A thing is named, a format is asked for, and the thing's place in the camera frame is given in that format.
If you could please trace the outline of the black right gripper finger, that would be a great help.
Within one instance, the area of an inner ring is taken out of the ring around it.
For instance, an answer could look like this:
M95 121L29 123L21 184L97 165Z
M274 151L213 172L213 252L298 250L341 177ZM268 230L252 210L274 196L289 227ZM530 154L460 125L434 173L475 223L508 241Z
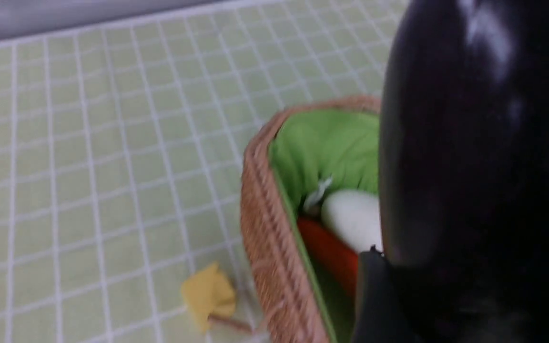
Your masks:
M375 248L359 254L353 343L416 343L403 314L389 265Z

